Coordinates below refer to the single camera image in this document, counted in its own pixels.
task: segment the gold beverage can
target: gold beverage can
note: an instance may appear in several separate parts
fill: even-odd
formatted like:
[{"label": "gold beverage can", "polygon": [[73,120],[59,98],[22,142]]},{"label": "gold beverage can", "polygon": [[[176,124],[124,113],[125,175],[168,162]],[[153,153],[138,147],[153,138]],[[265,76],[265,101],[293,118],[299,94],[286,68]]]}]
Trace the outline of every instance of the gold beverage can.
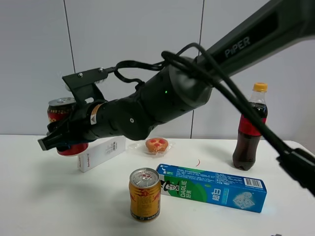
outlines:
[{"label": "gold beverage can", "polygon": [[134,219],[149,222],[160,212],[161,182],[156,170],[142,168],[130,175],[130,212]]}]

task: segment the red soda can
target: red soda can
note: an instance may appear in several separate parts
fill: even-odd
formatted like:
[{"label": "red soda can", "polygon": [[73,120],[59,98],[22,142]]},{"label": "red soda can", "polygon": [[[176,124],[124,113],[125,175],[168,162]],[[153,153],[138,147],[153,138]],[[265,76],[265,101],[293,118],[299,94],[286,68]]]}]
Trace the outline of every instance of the red soda can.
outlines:
[{"label": "red soda can", "polygon": [[[47,110],[49,123],[62,120],[66,118],[73,111],[75,106],[75,99],[73,97],[62,97],[52,100],[48,103],[49,107]],[[57,152],[62,156],[74,156],[88,148],[89,144],[75,144],[71,145],[70,149],[66,151]]]}]

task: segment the pastry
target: pastry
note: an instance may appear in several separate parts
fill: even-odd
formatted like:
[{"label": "pastry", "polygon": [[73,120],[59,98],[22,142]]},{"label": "pastry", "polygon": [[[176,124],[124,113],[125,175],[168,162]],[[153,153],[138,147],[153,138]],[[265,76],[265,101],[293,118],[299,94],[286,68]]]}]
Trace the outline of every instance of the pastry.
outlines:
[{"label": "pastry", "polygon": [[164,152],[168,147],[168,141],[162,138],[153,138],[146,141],[149,152]]}]

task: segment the orange bottle cap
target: orange bottle cap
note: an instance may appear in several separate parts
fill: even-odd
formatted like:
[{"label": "orange bottle cap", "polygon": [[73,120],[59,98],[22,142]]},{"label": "orange bottle cap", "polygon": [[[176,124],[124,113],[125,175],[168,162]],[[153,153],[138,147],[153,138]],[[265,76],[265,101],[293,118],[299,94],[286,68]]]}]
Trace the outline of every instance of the orange bottle cap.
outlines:
[{"label": "orange bottle cap", "polygon": [[257,91],[257,92],[266,92],[268,90],[268,84],[266,84],[266,83],[255,83],[253,90]]}]

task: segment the bottle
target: bottle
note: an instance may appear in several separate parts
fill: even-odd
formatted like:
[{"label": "bottle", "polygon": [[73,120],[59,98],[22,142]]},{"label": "bottle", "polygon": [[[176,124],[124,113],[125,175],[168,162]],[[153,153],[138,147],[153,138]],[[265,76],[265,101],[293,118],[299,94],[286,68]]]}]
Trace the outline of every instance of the bottle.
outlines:
[{"label": "bottle", "polygon": [[[267,89],[267,84],[255,83],[249,100],[252,108],[259,114],[263,123],[266,122],[268,115],[265,102]],[[237,145],[233,153],[233,164],[236,168],[248,171],[254,165],[260,137],[260,132],[242,114],[238,127]]]}]

